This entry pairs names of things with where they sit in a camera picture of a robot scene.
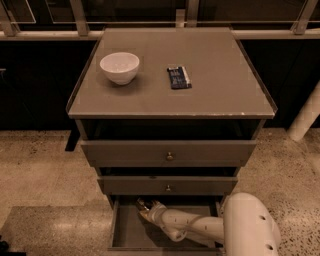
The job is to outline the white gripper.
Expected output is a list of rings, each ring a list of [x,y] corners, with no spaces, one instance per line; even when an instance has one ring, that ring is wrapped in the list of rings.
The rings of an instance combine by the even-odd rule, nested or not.
[[[139,211],[139,214],[144,220],[155,225],[160,225],[162,223],[162,214],[167,210],[167,207],[158,200],[151,200],[151,205],[153,207],[149,212]]]

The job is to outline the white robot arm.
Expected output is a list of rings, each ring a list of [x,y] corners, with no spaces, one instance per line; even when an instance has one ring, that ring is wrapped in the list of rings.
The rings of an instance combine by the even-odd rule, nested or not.
[[[317,86],[289,130],[262,133],[220,217],[169,209],[158,201],[140,214],[172,241],[190,233],[224,245],[226,256],[320,256],[319,116]]]

